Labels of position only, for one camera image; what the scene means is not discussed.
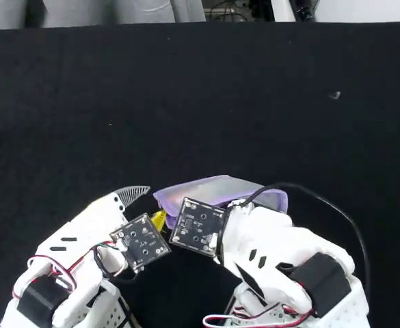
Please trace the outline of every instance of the cable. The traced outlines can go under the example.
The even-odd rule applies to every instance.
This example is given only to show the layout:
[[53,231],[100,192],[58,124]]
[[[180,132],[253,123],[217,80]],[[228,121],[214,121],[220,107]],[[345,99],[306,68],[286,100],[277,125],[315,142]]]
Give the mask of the cable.
[[273,306],[270,306],[269,308],[267,308],[266,310],[263,310],[261,313],[259,314],[255,314],[253,316],[248,316],[247,314],[243,314],[241,312],[239,312],[239,314],[242,314],[244,316],[246,316],[248,320],[253,320],[253,319],[257,319],[261,316],[263,316],[264,314],[268,313],[269,311],[275,309],[276,307],[278,307],[279,303],[274,304]]
[[[290,328],[290,327],[296,327],[303,323],[305,320],[309,318],[311,315],[312,310],[309,311],[308,313],[302,314],[297,320],[288,322],[288,323],[261,323],[261,324],[248,324],[248,325],[238,325],[238,328]],[[219,314],[211,314],[208,316],[205,316],[202,319],[202,324],[206,328],[222,328],[223,326],[218,326],[218,325],[212,325],[209,323],[210,320],[222,320],[222,319],[230,319],[230,320],[238,320],[239,322],[241,321],[250,321],[251,319],[245,319],[245,318],[238,318],[237,316],[229,316],[229,315],[219,315]]]
[[371,289],[371,275],[370,275],[370,260],[369,260],[369,255],[366,250],[365,242],[364,242],[364,237],[362,236],[361,231],[359,230],[359,227],[356,225],[356,223],[351,219],[349,215],[347,215],[343,210],[341,210],[337,205],[333,204],[331,201],[328,199],[324,198],[323,196],[319,195],[318,193],[303,187],[300,184],[292,183],[292,182],[277,182],[268,186],[264,186],[260,188],[259,190],[255,191],[249,198],[247,198],[244,202],[240,204],[240,207],[247,206],[250,202],[252,202],[256,197],[258,197],[261,193],[270,190],[270,189],[282,189],[282,188],[294,188],[297,190],[302,191],[303,193],[318,199],[319,201],[323,202],[324,204],[330,206],[333,210],[341,214],[348,222],[350,222],[352,228],[355,231],[356,236],[358,237],[359,244],[361,246],[362,250],[362,257],[364,259],[364,271],[365,271],[365,294],[367,301],[370,302],[370,289]]
[[75,280],[75,278],[70,274],[70,272],[64,268],[64,266],[62,266],[59,262],[57,262],[56,260],[54,260],[53,258],[46,256],[46,255],[33,255],[32,257],[30,257],[28,259],[27,262],[27,266],[30,267],[32,262],[34,261],[35,258],[44,258],[47,259],[56,269],[57,271],[59,271],[62,275],[65,275],[70,284],[72,285],[72,290],[77,288],[77,281]]
[[109,279],[111,282],[118,282],[119,284],[131,284],[132,282],[134,282],[138,274],[135,274],[135,276],[132,279],[121,279],[118,278],[117,276],[122,272],[123,269],[117,271],[116,273],[111,273],[105,268],[103,261],[101,260],[101,256],[98,252],[98,247],[100,246],[101,244],[95,245],[91,248],[91,250],[93,251],[93,258],[95,260],[95,263],[98,266],[98,268],[103,272],[104,278]]
[[242,14],[240,14],[240,13],[238,13],[238,12],[231,12],[231,11],[216,16],[216,17],[215,17],[215,20],[218,20],[219,18],[226,17],[226,16],[231,16],[231,17],[232,17],[232,22],[234,22],[234,17],[235,17],[235,16],[242,17],[242,18],[244,19],[245,22],[248,22],[247,17],[245,17],[244,15],[242,15]]
[[221,1],[221,2],[218,2],[216,5],[214,5],[214,6],[211,8],[211,11],[209,12],[209,20],[210,20],[210,21],[212,20],[213,11],[214,11],[215,9],[217,9],[219,6],[224,5],[225,3],[229,3],[229,2],[231,2],[231,1],[232,1],[232,0],[223,0],[223,1]]

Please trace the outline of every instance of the black cable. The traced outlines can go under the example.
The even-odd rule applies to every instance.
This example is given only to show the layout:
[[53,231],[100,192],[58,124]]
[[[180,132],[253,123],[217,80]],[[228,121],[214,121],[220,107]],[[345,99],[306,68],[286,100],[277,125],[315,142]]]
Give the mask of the black cable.
[[135,274],[134,277],[131,279],[122,279],[122,278],[115,277],[113,275],[113,273],[109,272],[105,268],[103,261],[101,260],[101,257],[98,253],[98,247],[100,247],[100,245],[95,245],[92,247],[93,259],[95,260],[95,263],[98,266],[98,268],[103,272],[104,278],[107,278],[111,282],[119,283],[119,284],[131,284],[132,282],[134,282],[137,279],[138,274]]
[[228,13],[225,13],[225,14],[220,14],[220,15],[218,15],[218,16],[215,17],[215,20],[217,20],[217,19],[219,19],[219,18],[222,18],[222,17],[225,17],[225,16],[231,16],[231,17],[232,17],[232,22],[234,22],[234,17],[235,17],[235,16],[242,17],[242,18],[244,19],[245,22],[248,21],[247,17],[245,17],[244,15],[242,15],[242,14],[240,14],[240,13],[238,13],[238,12],[228,12]]
[[213,19],[213,17],[212,17],[212,15],[213,15],[213,11],[215,10],[215,9],[217,9],[219,6],[221,6],[221,5],[224,5],[225,3],[229,3],[229,2],[232,2],[233,0],[223,0],[223,1],[221,1],[221,2],[218,2],[216,5],[214,5],[212,8],[211,8],[211,11],[209,12],[209,20],[211,21],[212,19]]
[[364,271],[365,271],[365,294],[367,301],[369,302],[370,300],[370,289],[371,289],[371,275],[370,275],[370,260],[369,260],[369,255],[366,250],[365,242],[364,242],[364,237],[362,236],[361,231],[359,230],[359,227],[356,225],[356,223],[351,219],[349,215],[347,215],[343,210],[341,210],[337,205],[333,204],[331,201],[327,200],[323,196],[319,195],[318,193],[301,186],[300,184],[295,184],[292,182],[277,182],[274,184],[271,184],[269,186],[264,186],[260,188],[259,190],[255,191],[249,198],[247,198],[244,202],[240,204],[241,207],[247,206],[250,202],[252,202],[256,197],[258,197],[261,193],[270,190],[270,189],[282,189],[282,188],[294,188],[302,191],[303,193],[312,196],[319,201],[323,202],[324,204],[330,206],[330,208],[334,209],[336,212],[341,214],[348,222],[350,222],[352,228],[355,231],[356,236],[358,237],[359,244],[361,246],[362,250],[362,257],[364,259]]

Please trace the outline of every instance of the wall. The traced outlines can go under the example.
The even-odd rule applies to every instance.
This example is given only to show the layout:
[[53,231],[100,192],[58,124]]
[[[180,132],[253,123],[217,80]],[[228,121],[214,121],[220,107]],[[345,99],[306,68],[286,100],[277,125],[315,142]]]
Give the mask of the wall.
[[342,23],[400,21],[400,0],[320,0],[315,18]]

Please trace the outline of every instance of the black electronic component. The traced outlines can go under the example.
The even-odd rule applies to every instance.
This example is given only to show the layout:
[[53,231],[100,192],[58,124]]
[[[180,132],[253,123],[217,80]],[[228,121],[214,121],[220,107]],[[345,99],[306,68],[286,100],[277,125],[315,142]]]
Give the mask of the black electronic component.
[[39,328],[51,328],[57,307],[69,296],[54,279],[43,275],[30,283],[23,292],[17,310]]
[[171,252],[146,213],[112,232],[110,236],[135,272]]
[[170,242],[180,247],[214,257],[222,234],[224,210],[185,198],[172,231]]
[[319,318],[351,292],[342,266],[322,253],[316,253],[305,263],[295,267],[289,278],[303,286],[312,299],[312,308]]

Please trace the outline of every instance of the metal mesh piece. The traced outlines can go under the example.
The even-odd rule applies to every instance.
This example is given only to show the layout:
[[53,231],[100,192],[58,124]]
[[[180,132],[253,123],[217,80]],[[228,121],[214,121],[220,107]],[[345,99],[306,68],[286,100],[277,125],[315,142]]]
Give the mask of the metal mesh piece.
[[130,206],[137,198],[145,195],[150,190],[148,186],[131,186],[115,191],[125,207]]

